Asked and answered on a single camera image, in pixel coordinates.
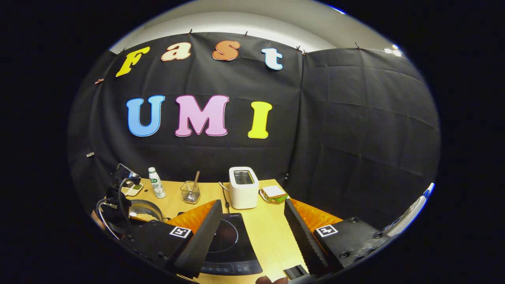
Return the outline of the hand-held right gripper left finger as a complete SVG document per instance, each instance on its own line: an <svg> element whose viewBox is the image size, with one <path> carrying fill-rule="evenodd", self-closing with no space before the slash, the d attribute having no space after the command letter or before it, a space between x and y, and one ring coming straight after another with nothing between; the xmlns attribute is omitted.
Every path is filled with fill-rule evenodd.
<svg viewBox="0 0 505 284"><path fill-rule="evenodd" d="M213 200L167 222L134 226L120 243L159 269L198 277L222 214L221 200Z"/></svg>

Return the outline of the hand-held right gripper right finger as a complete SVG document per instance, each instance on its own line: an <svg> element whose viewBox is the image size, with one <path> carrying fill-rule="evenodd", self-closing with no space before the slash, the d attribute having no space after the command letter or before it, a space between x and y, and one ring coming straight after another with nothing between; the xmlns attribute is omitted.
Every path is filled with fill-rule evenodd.
<svg viewBox="0 0 505 284"><path fill-rule="evenodd" d="M338 218L287 198L284 216L311 275L323 276L359 264L391 237L358 217Z"/></svg>

